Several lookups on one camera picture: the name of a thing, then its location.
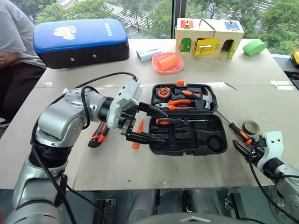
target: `glass window pane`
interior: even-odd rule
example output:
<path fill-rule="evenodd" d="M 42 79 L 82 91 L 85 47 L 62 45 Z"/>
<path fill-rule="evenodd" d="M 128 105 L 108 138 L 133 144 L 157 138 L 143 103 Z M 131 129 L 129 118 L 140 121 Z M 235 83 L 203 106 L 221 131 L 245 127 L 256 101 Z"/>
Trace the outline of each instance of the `glass window pane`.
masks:
<path fill-rule="evenodd" d="M 128 38 L 170 38 L 172 0 L 12 0 L 35 24 L 116 18 Z"/>
<path fill-rule="evenodd" d="M 271 53 L 299 51 L 298 0 L 188 0 L 185 17 L 238 20 L 244 38 L 261 39 Z"/>

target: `green sponge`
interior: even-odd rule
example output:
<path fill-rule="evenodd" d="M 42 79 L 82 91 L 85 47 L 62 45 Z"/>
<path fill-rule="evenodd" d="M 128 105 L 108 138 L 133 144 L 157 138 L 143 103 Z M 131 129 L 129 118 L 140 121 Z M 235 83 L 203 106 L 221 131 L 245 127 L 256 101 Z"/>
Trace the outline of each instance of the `green sponge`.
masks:
<path fill-rule="evenodd" d="M 267 44 L 262 42 L 261 40 L 254 40 L 249 42 L 243 47 L 243 51 L 248 56 L 253 56 L 256 53 L 261 53 L 265 48 L 267 47 Z"/>

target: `orange cup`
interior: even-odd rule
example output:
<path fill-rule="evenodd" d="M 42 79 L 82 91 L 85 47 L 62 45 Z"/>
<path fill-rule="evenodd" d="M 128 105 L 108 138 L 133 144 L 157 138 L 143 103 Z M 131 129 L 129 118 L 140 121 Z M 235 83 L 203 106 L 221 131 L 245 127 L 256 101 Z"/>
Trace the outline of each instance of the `orange cup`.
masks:
<path fill-rule="evenodd" d="M 171 55 L 169 57 L 166 57 L 160 61 L 157 61 L 157 67 L 161 71 L 166 71 L 178 64 L 178 56 L 177 55 Z"/>

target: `yellow door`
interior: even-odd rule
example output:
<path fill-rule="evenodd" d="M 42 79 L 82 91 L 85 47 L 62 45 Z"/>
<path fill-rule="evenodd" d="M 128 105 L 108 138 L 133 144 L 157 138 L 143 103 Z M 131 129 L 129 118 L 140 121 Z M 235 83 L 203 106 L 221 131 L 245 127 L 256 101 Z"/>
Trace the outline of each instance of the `yellow door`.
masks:
<path fill-rule="evenodd" d="M 215 54 L 219 39 L 202 39 L 197 40 L 193 56 Z"/>

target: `gray shirt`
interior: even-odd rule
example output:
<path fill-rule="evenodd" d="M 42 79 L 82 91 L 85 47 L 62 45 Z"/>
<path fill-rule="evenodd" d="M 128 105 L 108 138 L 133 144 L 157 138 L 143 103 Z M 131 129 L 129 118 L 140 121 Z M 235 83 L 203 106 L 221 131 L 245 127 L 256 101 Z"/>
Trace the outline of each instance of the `gray shirt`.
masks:
<path fill-rule="evenodd" d="M 0 52 L 20 53 L 20 59 L 13 64 L 25 62 L 47 68 L 33 49 L 34 27 L 17 6 L 0 0 Z"/>

